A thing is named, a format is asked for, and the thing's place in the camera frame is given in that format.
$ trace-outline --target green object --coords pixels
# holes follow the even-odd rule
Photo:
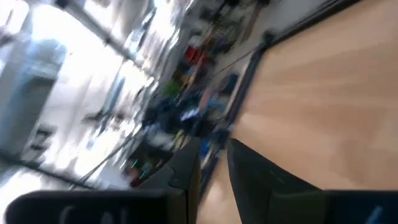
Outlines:
[[[181,86],[174,80],[171,80],[166,84],[164,88],[164,94],[166,96],[176,97],[180,92]]]

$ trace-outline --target wooden floor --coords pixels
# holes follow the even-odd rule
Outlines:
[[[234,138],[322,189],[398,189],[398,0],[363,0],[270,49]],[[240,223],[221,158],[198,223]]]

